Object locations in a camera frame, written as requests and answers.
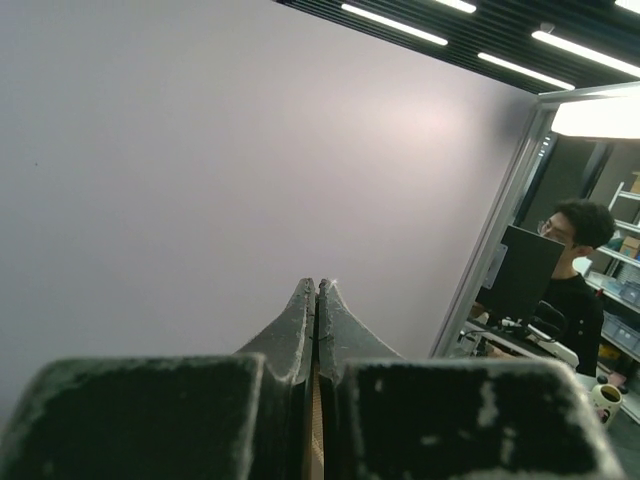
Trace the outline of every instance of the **black hair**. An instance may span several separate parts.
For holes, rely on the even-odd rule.
[[[573,226],[577,245],[598,248],[606,244],[616,229],[616,223],[604,205],[589,200],[566,200],[556,205],[554,213],[561,213]]]

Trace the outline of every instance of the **ceiling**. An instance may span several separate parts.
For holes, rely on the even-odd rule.
[[[443,37],[449,41],[445,47],[346,12],[341,9],[341,0],[276,1],[533,93],[558,87],[483,61],[478,53],[494,55],[576,88],[638,80],[531,37],[542,23],[551,23],[555,35],[640,66],[640,15],[616,6],[614,0],[466,0],[477,7],[472,14],[433,0],[345,0]]]

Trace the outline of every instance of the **black monitor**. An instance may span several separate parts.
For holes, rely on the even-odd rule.
[[[529,320],[563,250],[558,242],[507,227],[476,301],[499,319]]]

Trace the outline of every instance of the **man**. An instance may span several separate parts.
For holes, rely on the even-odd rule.
[[[578,272],[573,261],[586,257],[606,244],[615,231],[615,221],[603,205],[588,200],[558,204],[554,214],[540,222],[538,233],[564,245],[542,300],[559,310],[568,321],[566,333],[558,339],[578,355],[576,371],[595,376],[602,329],[602,304]],[[491,356],[506,356],[496,349]]]

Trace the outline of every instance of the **neck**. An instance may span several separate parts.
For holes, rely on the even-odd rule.
[[[554,280],[566,280],[568,278],[573,278],[576,275],[578,275],[578,272],[573,269],[573,262],[558,263],[551,275],[551,278]]]

